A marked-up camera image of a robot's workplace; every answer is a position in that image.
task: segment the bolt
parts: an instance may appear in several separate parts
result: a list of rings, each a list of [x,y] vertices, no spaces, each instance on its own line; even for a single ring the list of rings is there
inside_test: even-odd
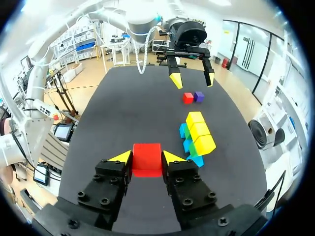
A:
[[[118,182],[118,179],[117,179],[116,177],[112,177],[112,178],[110,179],[110,182],[111,182],[111,183],[116,183],[116,182]]]
[[[236,236],[236,231],[234,231],[234,230],[229,230],[229,231],[226,233],[226,236]]]
[[[219,220],[218,220],[218,225],[220,227],[224,227],[224,226],[227,226],[228,225],[228,219],[225,218],[225,217],[221,217]]]
[[[107,206],[107,205],[110,204],[110,200],[109,200],[108,198],[103,198],[103,199],[101,199],[101,200],[99,201],[99,203],[100,203],[103,207],[105,207],[105,206]]]
[[[175,179],[175,182],[182,183],[182,182],[184,182],[184,179],[181,178],[181,177],[178,177],[178,178]]]
[[[195,181],[200,180],[200,175],[195,175],[195,176],[193,177],[193,179],[194,179]]]
[[[69,226],[69,228],[75,230],[75,229],[79,228],[80,224],[79,224],[79,221],[77,221],[77,220],[69,219],[68,220],[68,226]]]
[[[213,199],[216,197],[216,193],[215,192],[210,192],[207,194],[207,197],[210,198],[210,199]]]
[[[93,176],[93,180],[100,181],[101,180],[101,176],[99,174],[96,174],[96,175]]]
[[[78,199],[84,202],[88,200],[88,196],[84,192],[78,192]]]
[[[193,200],[191,198],[185,198],[182,201],[182,205],[184,208],[190,207],[193,204]]]

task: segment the red cube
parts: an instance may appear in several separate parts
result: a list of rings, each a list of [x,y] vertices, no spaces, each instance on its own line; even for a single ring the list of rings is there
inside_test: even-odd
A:
[[[161,144],[134,144],[132,172],[136,177],[162,176]]]
[[[184,92],[183,96],[184,104],[191,104],[193,102],[193,95],[191,92]]]

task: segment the floor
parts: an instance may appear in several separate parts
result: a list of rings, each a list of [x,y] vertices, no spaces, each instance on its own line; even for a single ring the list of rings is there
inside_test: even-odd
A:
[[[117,60],[120,60],[121,55],[117,55]],[[112,61],[107,61],[110,59],[110,56],[106,56],[106,67],[110,69],[113,67]],[[131,65],[135,65],[135,56],[130,55]],[[156,63],[156,56],[153,53],[148,54],[147,63]],[[203,70],[202,62],[199,60],[192,59],[181,59],[180,64],[187,63],[187,67],[191,69]],[[89,99],[97,89],[98,84],[105,76],[105,70],[103,66],[102,59],[86,59],[81,61],[84,66],[83,71],[77,75],[73,81],[67,83],[67,88],[71,94],[71,99],[76,110],[79,114],[84,112]],[[251,120],[257,111],[260,109],[261,105],[252,95],[252,93],[244,86],[242,80],[237,76],[232,74],[230,71],[221,67],[221,65],[212,63],[213,68],[216,72],[215,79],[224,90],[228,93],[231,99],[234,101],[235,105],[241,112],[244,117],[245,122]],[[64,104],[59,98],[58,94],[55,92],[55,89],[50,89],[45,92],[44,101],[48,104],[53,104],[51,99],[60,109],[65,109]],[[12,188],[16,193],[16,198],[18,199],[18,204],[23,207],[21,198],[19,197],[19,192],[23,188],[27,188],[29,193],[33,198],[43,207],[47,203],[54,204],[57,201],[57,198],[49,193],[47,190],[41,188],[32,180],[32,172],[28,173],[28,181],[18,182],[14,179],[12,183]]]

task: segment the white cable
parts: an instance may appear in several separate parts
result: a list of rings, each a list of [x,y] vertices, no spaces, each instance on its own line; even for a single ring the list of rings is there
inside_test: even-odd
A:
[[[138,50],[137,50],[137,47],[136,47],[136,42],[134,41],[134,39],[132,39],[132,42],[133,42],[133,46],[134,46],[134,51],[135,51],[135,54],[136,54],[136,61],[137,61],[137,67],[138,67],[138,70],[139,70],[139,73],[142,75],[146,69],[146,65],[147,65],[147,58],[148,58],[148,44],[149,44],[149,38],[150,38],[150,35],[151,33],[154,31],[154,30],[162,30],[159,26],[153,26],[148,34],[147,34],[147,37],[146,37],[146,41],[145,41],[145,45],[144,45],[144,58],[143,58],[143,67],[142,67],[142,70],[140,69],[140,62],[139,62],[139,58],[138,58]]]

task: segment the cyan block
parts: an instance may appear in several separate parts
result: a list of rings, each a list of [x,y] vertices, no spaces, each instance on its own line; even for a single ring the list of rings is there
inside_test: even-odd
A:
[[[185,141],[183,142],[185,153],[189,152],[189,146],[191,143],[192,143],[191,139],[185,139]]]
[[[182,123],[181,126],[179,127],[179,133],[182,139],[185,138],[185,127],[187,127],[186,123]]]
[[[199,168],[204,165],[202,156],[197,156],[197,157],[189,156],[189,157],[187,157],[186,160],[189,160],[189,159],[191,159]]]

